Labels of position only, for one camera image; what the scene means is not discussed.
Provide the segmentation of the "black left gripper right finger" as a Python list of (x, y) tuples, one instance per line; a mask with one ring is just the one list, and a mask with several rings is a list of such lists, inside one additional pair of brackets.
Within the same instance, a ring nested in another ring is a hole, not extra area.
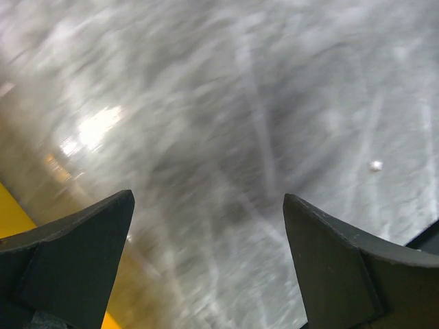
[(437, 328), (438, 224), (397, 245), (287, 194), (307, 328)]

